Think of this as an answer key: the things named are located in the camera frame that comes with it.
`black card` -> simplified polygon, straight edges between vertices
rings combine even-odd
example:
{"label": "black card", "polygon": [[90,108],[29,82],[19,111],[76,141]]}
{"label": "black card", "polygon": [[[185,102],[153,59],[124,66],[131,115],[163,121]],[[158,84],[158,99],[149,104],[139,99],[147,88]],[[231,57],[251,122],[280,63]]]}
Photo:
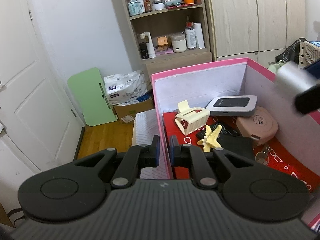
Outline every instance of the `black card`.
{"label": "black card", "polygon": [[[235,129],[233,129],[230,125],[227,125],[226,123],[224,123],[222,121],[218,121],[218,122],[216,122],[212,125],[209,125],[209,126],[211,127],[211,130],[213,131],[218,127],[219,124],[222,126],[220,134],[240,136],[240,134]],[[204,138],[204,136],[205,136],[205,128],[204,128],[204,130],[202,130],[196,134],[196,137],[199,140],[202,140]]]}
{"label": "black card", "polygon": [[222,148],[254,161],[252,139],[249,137],[221,134],[217,142]]}

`shelf board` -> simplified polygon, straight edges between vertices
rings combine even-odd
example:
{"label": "shelf board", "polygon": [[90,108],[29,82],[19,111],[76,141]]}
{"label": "shelf board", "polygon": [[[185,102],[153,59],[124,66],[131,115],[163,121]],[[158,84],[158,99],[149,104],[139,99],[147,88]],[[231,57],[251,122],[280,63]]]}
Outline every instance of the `shelf board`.
{"label": "shelf board", "polygon": [[170,59],[174,59],[177,57],[184,57],[184,56],[189,56],[189,55],[195,55],[195,54],[201,54],[201,53],[205,53],[208,52],[207,48],[204,49],[187,49],[184,52],[180,52],[180,53],[171,53],[171,54],[163,54],[163,55],[158,55],[155,58],[148,58],[148,59],[141,59],[143,64],[151,64],[151,63],[159,63],[165,60],[170,60]]}
{"label": "shelf board", "polygon": [[189,6],[180,6],[180,7],[176,7],[176,8],[166,8],[163,10],[158,10],[158,11],[152,11],[152,12],[147,12],[147,13],[142,13],[142,14],[138,14],[135,16],[131,16],[130,20],[134,20],[137,18],[141,18],[141,17],[145,17],[145,16],[149,16],[149,15],[154,15],[154,14],[158,14],[158,13],[164,13],[164,12],[168,12],[168,11],[177,11],[177,10],[183,10],[183,9],[190,9],[190,8],[201,8],[202,4],[196,4],[196,5],[189,5]]}

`wooden wardrobe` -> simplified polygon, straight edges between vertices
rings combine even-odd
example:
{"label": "wooden wardrobe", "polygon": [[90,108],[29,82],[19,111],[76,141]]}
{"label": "wooden wardrobe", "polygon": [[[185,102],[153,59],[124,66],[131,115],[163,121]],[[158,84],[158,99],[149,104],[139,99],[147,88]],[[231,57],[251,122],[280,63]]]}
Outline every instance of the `wooden wardrobe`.
{"label": "wooden wardrobe", "polygon": [[268,67],[305,36],[305,0],[205,0],[213,60],[249,57]]}

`starfish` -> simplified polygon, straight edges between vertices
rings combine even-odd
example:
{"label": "starfish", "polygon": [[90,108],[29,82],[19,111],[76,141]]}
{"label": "starfish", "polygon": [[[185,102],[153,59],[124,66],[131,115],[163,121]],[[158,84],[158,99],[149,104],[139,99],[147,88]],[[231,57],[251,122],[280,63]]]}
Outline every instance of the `starfish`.
{"label": "starfish", "polygon": [[205,126],[205,136],[203,140],[197,142],[197,145],[203,145],[204,152],[210,152],[210,148],[221,148],[221,145],[217,142],[217,138],[222,129],[221,125],[218,125],[214,131],[211,131],[209,125]]}

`metal screw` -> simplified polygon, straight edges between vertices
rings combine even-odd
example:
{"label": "metal screw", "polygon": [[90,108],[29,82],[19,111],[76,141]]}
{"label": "metal screw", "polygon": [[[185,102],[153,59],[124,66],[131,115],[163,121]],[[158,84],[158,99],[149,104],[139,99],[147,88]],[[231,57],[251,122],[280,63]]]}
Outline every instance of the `metal screw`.
{"label": "metal screw", "polygon": [[202,178],[200,180],[200,183],[204,186],[213,186],[216,182],[217,181],[214,178]]}
{"label": "metal screw", "polygon": [[129,183],[129,181],[126,178],[115,178],[112,181],[113,185],[115,186],[125,186]]}

